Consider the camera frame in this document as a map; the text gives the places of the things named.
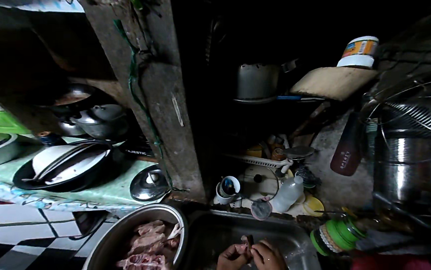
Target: water bottle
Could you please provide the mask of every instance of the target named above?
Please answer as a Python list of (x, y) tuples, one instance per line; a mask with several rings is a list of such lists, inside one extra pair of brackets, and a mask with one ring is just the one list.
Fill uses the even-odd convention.
[(271, 200), (274, 211), (285, 213), (304, 193), (304, 180), (296, 175), (284, 181), (277, 195)]

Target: black and white tile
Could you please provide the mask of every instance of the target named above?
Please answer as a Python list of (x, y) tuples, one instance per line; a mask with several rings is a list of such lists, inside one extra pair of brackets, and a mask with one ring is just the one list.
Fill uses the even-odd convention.
[(17, 244), (26, 239), (80, 235), (78, 224), (71, 212), (0, 204), (0, 244)]
[(0, 244), (0, 270), (81, 270), (87, 256), (113, 223), (103, 222), (81, 239), (47, 237)]

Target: hand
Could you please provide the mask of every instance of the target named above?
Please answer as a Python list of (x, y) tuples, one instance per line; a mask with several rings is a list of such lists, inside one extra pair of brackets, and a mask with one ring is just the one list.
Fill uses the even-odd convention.
[(255, 265), (259, 270), (286, 270), (284, 257), (280, 251), (274, 248), (266, 240), (262, 240), (252, 246), (250, 250), (254, 257)]
[(242, 245), (233, 244), (219, 255), (217, 270), (239, 270), (248, 263), (250, 255)]

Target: brown bottle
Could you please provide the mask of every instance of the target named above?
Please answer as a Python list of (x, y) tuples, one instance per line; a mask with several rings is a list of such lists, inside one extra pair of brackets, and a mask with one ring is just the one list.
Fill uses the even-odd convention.
[(360, 131), (359, 113), (352, 112), (340, 137), (337, 149), (332, 157), (331, 169), (345, 176), (352, 176), (360, 164), (362, 156), (359, 150), (357, 135)]

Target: raw meat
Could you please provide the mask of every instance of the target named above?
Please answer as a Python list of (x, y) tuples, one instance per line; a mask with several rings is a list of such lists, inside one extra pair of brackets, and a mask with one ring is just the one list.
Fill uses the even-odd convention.
[(134, 231), (138, 231), (139, 235), (142, 236), (143, 234), (151, 233), (155, 231), (161, 233), (161, 232), (164, 232), (164, 229), (165, 229), (164, 223), (161, 220), (156, 220), (153, 222), (149, 222), (147, 224), (140, 225), (139, 227), (135, 228)]
[(244, 254), (247, 252), (247, 245), (246, 244), (236, 244), (236, 251), (237, 254)]
[(252, 249), (252, 245), (254, 244), (254, 237), (249, 234), (248, 236), (242, 236), (240, 239), (242, 240), (242, 243), (247, 245), (247, 250), (250, 252), (250, 249)]
[(117, 267), (125, 270), (169, 270), (162, 255), (136, 254), (125, 260), (118, 261)]
[(116, 266), (123, 270), (170, 270), (181, 230), (179, 224), (171, 230), (161, 220), (137, 226), (134, 231), (138, 234), (130, 239), (127, 258), (118, 261)]
[(146, 249), (147, 247), (150, 247), (154, 243), (158, 241), (162, 241), (164, 239), (165, 239), (165, 234), (161, 234), (161, 233), (142, 235), (139, 238), (137, 238), (137, 240), (134, 241), (134, 243), (132, 244), (132, 248), (130, 249), (127, 255), (130, 256), (130, 255), (143, 252), (144, 249)]

